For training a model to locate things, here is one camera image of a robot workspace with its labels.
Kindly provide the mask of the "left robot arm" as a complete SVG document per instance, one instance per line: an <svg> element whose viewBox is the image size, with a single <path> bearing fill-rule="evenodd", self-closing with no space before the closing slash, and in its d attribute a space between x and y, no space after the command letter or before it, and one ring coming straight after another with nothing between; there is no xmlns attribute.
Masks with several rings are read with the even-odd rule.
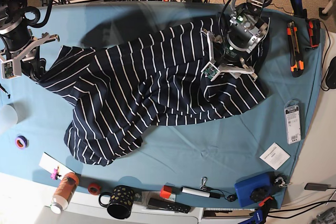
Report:
<svg viewBox="0 0 336 224"><path fill-rule="evenodd" d="M267 37L270 21L261 18L263 9L272 0L228 0L229 19L221 12L218 18L219 35L202 29L207 39L209 61L202 73L214 81L224 73L238 78L243 74L258 78L247 61L253 50Z"/></svg>

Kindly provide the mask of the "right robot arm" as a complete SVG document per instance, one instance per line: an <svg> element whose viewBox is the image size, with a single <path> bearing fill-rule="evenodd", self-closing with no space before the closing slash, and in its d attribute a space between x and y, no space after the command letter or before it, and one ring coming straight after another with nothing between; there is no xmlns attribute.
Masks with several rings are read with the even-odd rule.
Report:
<svg viewBox="0 0 336 224"><path fill-rule="evenodd" d="M38 81L46 72L46 60L40 57L40 46L58 41L58 35L33 36L32 28L42 28L49 21L53 0L47 0L45 17L29 6L28 0L1 0L1 77L14 79L22 75Z"/></svg>

